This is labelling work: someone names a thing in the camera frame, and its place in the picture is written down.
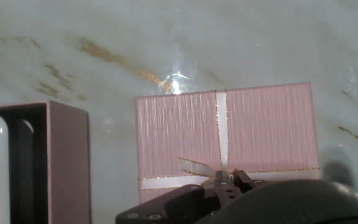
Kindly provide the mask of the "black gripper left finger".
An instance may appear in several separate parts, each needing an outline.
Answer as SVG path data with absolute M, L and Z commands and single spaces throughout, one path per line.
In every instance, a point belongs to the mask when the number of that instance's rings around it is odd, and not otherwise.
M 217 171 L 212 187 L 188 184 L 120 213 L 116 224 L 208 223 L 238 196 L 235 172 Z

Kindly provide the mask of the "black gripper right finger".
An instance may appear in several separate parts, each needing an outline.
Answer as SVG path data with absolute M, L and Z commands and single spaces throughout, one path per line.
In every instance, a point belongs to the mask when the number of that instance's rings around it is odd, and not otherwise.
M 235 170 L 232 173 L 234 186 L 241 192 L 247 192 L 264 185 L 263 180 L 252 180 L 244 171 Z

